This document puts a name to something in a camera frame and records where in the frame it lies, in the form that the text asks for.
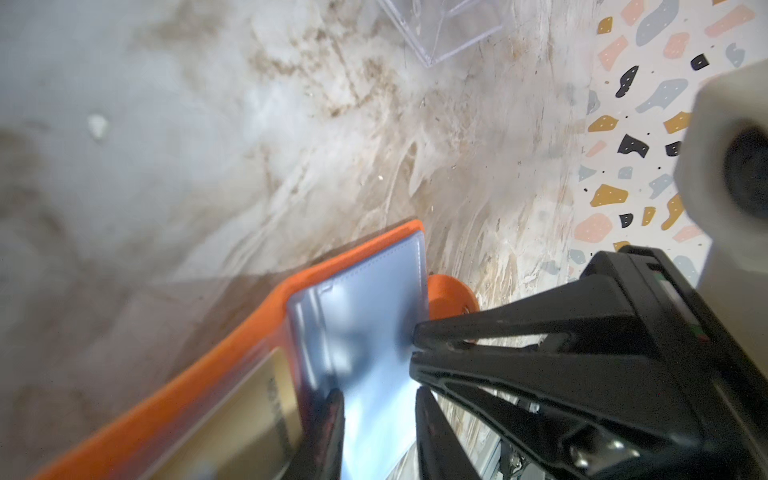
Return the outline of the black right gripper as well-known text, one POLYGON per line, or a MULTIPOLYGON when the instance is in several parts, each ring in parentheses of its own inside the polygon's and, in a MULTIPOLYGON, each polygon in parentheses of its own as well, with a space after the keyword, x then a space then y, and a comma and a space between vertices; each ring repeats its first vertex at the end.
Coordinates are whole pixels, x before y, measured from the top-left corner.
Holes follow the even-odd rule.
POLYGON ((418 324, 410 373, 561 479, 763 479, 767 383, 660 250, 595 254, 574 282, 418 324), (561 353, 469 349, 553 335, 561 353))

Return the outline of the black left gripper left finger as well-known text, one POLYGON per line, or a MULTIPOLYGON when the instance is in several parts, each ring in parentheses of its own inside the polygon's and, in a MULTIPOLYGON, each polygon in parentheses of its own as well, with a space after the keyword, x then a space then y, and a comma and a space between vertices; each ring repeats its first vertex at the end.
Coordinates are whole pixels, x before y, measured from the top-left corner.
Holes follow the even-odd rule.
POLYGON ((344 395, 332 389, 283 479, 339 480, 345 432, 344 395))

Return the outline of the gold VIP card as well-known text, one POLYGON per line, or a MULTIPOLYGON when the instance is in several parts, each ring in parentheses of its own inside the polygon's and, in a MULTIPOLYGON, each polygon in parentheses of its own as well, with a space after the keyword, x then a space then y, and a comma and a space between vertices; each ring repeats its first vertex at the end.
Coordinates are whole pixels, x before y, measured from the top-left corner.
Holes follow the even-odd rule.
POLYGON ((275 479, 302 438, 290 362, 276 348, 143 477, 275 479))

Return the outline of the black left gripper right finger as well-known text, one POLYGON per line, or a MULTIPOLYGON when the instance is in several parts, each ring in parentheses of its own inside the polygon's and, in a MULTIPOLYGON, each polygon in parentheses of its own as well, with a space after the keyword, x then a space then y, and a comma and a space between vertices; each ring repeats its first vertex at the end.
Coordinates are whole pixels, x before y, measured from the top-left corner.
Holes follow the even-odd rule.
POLYGON ((415 417, 420 479, 480 479, 437 400, 426 386, 417 390, 415 417))

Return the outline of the orange card wallet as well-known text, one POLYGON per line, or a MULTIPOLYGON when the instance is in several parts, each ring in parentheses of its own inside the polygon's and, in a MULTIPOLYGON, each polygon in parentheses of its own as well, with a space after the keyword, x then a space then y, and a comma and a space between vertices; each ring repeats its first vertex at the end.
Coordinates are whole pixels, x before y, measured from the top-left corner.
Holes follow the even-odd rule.
POLYGON ((417 385, 409 375, 415 326, 477 309, 468 286, 429 273, 421 222, 404 223, 287 277, 201 359, 42 477, 145 479, 261 360, 282 348, 303 426, 294 455, 338 388, 345 403, 340 479, 384 479, 415 441, 417 385))

